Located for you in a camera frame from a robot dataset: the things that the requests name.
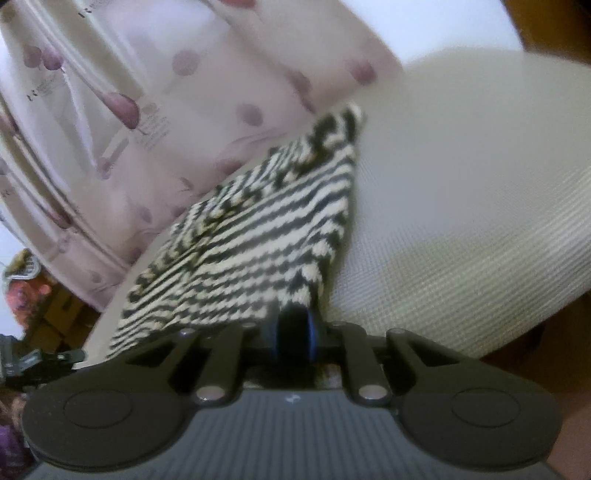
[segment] black and white striped fabric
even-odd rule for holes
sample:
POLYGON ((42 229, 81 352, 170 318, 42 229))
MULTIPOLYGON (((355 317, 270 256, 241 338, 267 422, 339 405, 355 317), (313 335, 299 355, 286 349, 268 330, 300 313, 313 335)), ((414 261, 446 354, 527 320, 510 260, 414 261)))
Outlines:
POLYGON ((349 104, 193 205, 131 288, 109 358, 162 329, 313 307, 345 234, 362 121, 349 104))

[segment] wooden furniture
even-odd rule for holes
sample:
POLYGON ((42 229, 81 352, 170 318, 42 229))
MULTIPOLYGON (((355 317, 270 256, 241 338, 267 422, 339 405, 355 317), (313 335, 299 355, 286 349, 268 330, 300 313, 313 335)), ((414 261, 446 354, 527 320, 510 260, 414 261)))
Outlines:
POLYGON ((98 312, 71 292, 56 286, 30 322, 23 342, 49 353, 81 348, 98 317, 98 312))
POLYGON ((576 0, 504 0, 525 47, 591 63, 591 19, 576 0))

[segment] knitted fabric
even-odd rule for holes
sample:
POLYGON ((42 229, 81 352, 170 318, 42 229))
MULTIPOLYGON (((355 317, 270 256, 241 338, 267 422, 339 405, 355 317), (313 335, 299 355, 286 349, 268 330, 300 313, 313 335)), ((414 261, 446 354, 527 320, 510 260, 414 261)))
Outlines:
POLYGON ((354 104, 196 203, 131 288, 109 358, 158 330, 315 307, 343 241, 363 114, 354 104))

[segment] metal screw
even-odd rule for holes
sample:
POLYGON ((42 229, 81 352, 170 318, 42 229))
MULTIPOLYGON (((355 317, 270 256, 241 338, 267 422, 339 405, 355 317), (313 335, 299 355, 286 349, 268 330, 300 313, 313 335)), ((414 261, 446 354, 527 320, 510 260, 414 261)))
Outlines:
POLYGON ((195 333, 195 329, 193 328, 184 328, 181 331, 179 331, 179 335, 181 337, 188 337, 189 335, 192 335, 195 333))
POLYGON ((359 396, 364 400, 382 400, 387 395, 388 390, 381 385, 365 385, 359 389, 359 396))
POLYGON ((197 390, 197 398, 202 402, 217 401, 226 395, 226 391, 217 385, 207 385, 197 390))

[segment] circular pad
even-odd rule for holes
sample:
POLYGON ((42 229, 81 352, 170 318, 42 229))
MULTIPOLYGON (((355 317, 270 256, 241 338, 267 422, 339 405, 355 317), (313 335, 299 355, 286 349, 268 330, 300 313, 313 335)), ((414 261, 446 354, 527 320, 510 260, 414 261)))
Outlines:
POLYGON ((66 402, 66 418, 79 427, 105 429, 124 421, 131 414, 131 399, 115 390, 89 390, 66 402))
POLYGON ((31 448, 66 469, 139 463, 182 431, 186 409, 158 368, 107 362, 46 385, 23 412, 31 448))
POLYGON ((554 398, 541 387, 470 360, 422 369, 400 420, 429 454, 492 471, 544 460, 561 426, 554 398))
POLYGON ((456 417, 475 427, 502 427, 519 415, 519 402, 512 395, 491 388, 471 388, 452 400, 456 417))

